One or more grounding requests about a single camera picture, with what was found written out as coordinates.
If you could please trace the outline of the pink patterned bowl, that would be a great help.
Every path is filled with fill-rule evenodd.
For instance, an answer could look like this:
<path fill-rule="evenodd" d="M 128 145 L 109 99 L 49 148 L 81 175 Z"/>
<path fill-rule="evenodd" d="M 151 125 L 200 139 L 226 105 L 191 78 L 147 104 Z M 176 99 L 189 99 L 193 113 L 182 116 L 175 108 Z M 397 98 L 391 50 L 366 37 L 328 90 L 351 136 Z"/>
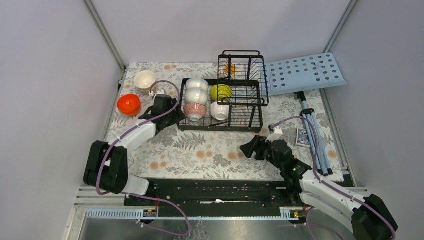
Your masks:
<path fill-rule="evenodd" d="M 189 103 L 183 106 L 184 114 L 192 122 L 197 122 L 204 118 L 207 109 L 205 105 L 199 103 Z"/>

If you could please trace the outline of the plain beige bowl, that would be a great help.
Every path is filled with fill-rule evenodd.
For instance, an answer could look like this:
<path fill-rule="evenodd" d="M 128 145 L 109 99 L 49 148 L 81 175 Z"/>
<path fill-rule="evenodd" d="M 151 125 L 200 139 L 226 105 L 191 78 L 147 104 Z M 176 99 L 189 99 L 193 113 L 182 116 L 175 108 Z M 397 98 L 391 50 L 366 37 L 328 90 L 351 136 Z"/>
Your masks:
<path fill-rule="evenodd" d="M 156 94 L 157 93 L 157 88 L 158 88 L 158 86 L 156 85 L 155 87 L 153 87 L 151 89 L 151 91 L 152 91 L 153 94 Z M 150 94 L 150 89 L 149 88 L 139 88 L 138 90 L 139 90 L 139 92 L 142 95 L 149 95 Z"/>

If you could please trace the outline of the orange bowl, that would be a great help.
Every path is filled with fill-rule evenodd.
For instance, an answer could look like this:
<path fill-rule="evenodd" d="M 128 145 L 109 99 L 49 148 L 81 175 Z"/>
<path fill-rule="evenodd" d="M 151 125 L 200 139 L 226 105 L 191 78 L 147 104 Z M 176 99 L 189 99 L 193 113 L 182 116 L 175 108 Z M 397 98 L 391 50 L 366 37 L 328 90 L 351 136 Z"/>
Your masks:
<path fill-rule="evenodd" d="M 140 104 L 137 108 L 135 108 L 133 111 L 131 111 L 131 112 L 123 112 L 123 114 L 125 115 L 125 116 L 128 116 L 128 117 L 134 117 L 134 116 L 137 116 L 140 112 L 141 112 L 141 109 L 142 109 L 142 105 Z"/>
<path fill-rule="evenodd" d="M 132 112 L 141 105 L 140 98 L 135 94 L 126 94 L 119 98 L 116 103 L 118 110 L 123 113 Z"/>

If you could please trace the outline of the beige patterned bowl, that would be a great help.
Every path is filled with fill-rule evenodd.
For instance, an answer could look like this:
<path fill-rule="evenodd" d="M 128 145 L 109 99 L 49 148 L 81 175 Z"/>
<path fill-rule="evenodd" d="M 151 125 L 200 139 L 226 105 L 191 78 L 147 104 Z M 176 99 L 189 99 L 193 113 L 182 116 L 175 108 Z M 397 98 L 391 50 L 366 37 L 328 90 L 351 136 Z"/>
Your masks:
<path fill-rule="evenodd" d="M 149 90 L 157 81 L 157 76 L 153 71 L 143 70 L 135 75 L 133 81 L 139 90 Z"/>

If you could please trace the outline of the black wire dish rack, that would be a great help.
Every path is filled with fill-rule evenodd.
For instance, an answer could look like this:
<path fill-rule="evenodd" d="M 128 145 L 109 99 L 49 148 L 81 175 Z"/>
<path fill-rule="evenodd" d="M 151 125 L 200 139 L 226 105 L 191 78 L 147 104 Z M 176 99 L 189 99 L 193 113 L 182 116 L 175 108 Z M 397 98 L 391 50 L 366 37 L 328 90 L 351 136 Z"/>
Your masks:
<path fill-rule="evenodd" d="M 264 125 L 269 104 L 264 57 L 258 50 L 224 50 L 218 55 L 217 76 L 209 87 L 205 116 L 177 124 L 181 131 L 255 132 Z"/>

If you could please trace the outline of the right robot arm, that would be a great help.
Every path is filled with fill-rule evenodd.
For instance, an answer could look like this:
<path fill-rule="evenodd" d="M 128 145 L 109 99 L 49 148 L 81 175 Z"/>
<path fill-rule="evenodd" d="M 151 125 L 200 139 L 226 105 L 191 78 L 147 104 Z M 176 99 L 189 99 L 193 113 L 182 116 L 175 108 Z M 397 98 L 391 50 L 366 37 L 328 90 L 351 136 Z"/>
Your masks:
<path fill-rule="evenodd" d="M 332 181 L 325 181 L 312 167 L 295 158 L 282 140 L 268 141 L 256 135 L 241 145 L 247 158 L 274 165 L 288 184 L 287 201 L 314 207 L 353 233 L 357 240 L 394 240 L 398 225 L 384 201 L 377 195 L 363 196 Z"/>

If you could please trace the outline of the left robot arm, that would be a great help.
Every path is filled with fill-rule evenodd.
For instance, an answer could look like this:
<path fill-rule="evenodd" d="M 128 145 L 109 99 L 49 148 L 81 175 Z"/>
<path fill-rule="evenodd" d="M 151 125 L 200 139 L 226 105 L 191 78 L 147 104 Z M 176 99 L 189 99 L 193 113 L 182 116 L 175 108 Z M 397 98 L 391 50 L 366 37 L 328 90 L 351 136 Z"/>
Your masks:
<path fill-rule="evenodd" d="M 176 98 L 157 94 L 153 106 L 129 130 L 111 142 L 95 141 L 89 151 L 83 182 L 99 195 L 130 194 L 144 206 L 152 204 L 155 192 L 150 182 L 129 173 L 129 155 L 164 129 L 185 118 Z"/>

